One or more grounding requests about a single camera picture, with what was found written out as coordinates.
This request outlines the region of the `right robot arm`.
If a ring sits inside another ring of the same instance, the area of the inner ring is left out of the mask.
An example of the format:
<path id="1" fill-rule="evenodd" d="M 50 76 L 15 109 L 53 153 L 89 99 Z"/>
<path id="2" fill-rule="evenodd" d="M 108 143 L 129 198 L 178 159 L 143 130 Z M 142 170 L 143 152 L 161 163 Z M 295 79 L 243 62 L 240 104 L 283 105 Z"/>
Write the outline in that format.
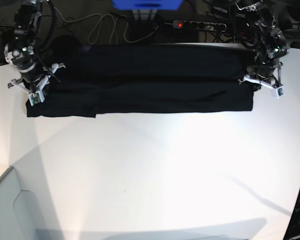
<path id="1" fill-rule="evenodd" d="M 42 18 L 43 0 L 24 0 L 14 15 L 14 32 L 10 42 L 4 46 L 4 58 L 8 65 L 20 74 L 19 79 L 12 79 L 7 87 L 19 87 L 28 98 L 35 102 L 44 102 L 46 86 L 55 73 L 65 68 L 64 63 L 54 63 L 48 67 L 40 51 L 48 44 L 57 21 L 56 9 L 51 0 L 45 1 L 51 12 L 51 27 L 42 43 L 38 43 L 38 35 Z"/>

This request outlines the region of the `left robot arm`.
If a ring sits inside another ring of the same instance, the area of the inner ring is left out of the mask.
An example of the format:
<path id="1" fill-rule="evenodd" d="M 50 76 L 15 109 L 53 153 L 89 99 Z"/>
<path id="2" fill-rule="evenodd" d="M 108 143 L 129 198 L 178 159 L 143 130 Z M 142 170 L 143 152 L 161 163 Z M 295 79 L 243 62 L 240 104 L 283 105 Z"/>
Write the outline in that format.
<path id="1" fill-rule="evenodd" d="M 239 83 L 250 83 L 256 91 L 271 90 L 279 98 L 284 94 L 281 83 L 281 58 L 287 55 L 289 44 L 279 28 L 276 14 L 268 0 L 236 0 L 229 7 L 235 38 L 247 50 L 255 53 Z"/>

